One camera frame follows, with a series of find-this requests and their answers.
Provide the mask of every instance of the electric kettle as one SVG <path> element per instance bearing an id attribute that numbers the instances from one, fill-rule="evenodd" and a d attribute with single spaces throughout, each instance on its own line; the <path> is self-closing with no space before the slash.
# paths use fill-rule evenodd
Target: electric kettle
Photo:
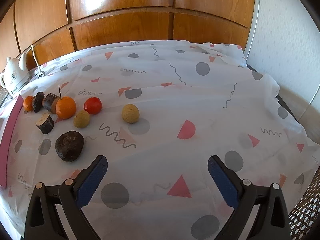
<path id="1" fill-rule="evenodd" d="M 5 71 L 0 74 L 0 84 L 13 96 L 30 80 L 26 54 L 23 53 L 20 60 L 7 57 L 7 62 Z"/>

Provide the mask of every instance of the pink board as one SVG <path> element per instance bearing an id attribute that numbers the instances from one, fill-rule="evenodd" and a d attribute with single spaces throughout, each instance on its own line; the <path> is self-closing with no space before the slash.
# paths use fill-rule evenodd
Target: pink board
<path id="1" fill-rule="evenodd" d="M 3 187 L 7 187 L 7 160 L 8 160 L 8 152 L 9 145 L 11 142 L 11 136 L 16 124 L 18 115 L 23 105 L 22 96 L 18 96 L 17 101 L 15 102 L 12 111 L 9 115 L 7 124 L 4 128 L 4 132 L 1 138 L 0 143 L 0 185 Z"/>

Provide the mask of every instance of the tomato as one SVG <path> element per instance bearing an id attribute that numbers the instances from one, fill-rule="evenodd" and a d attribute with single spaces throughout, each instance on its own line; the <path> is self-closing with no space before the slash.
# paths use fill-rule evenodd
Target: tomato
<path id="1" fill-rule="evenodd" d="M 99 98 L 92 97 L 88 98 L 84 102 L 83 109 L 87 111 L 89 114 L 97 114 L 101 111 L 102 103 Z"/>

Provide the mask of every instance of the orange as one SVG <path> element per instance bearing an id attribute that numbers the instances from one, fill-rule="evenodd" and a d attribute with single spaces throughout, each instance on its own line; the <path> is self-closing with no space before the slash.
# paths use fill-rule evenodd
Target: orange
<path id="1" fill-rule="evenodd" d="M 71 97 L 63 97 L 58 100 L 56 112 L 61 119 L 68 119 L 76 113 L 76 102 Z"/>
<path id="2" fill-rule="evenodd" d="M 23 100 L 23 107 L 26 111 L 30 112 L 33 110 L 32 107 L 32 101 L 33 101 L 33 96 L 27 96 L 24 100 Z"/>

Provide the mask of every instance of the silver bolt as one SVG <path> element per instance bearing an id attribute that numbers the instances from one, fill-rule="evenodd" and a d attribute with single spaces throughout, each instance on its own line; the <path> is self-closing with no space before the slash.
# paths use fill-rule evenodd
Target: silver bolt
<path id="1" fill-rule="evenodd" d="M 280 189 L 280 186 L 277 183 L 272 184 L 272 186 L 273 186 L 274 189 Z"/>
<path id="2" fill-rule="evenodd" d="M 244 180 L 242 181 L 242 183 L 243 183 L 243 185 L 246 185 L 246 186 L 250 186 L 250 185 L 251 185 L 251 181 L 248 180 L 248 179 L 244 179 Z"/>
<path id="3" fill-rule="evenodd" d="M 64 184 L 66 184 L 67 186 L 70 186 L 73 183 L 73 179 L 66 179 L 66 181 L 64 182 Z"/>
<path id="4" fill-rule="evenodd" d="M 42 183 L 41 182 L 38 182 L 37 184 L 36 184 L 36 188 L 41 188 L 42 187 Z"/>

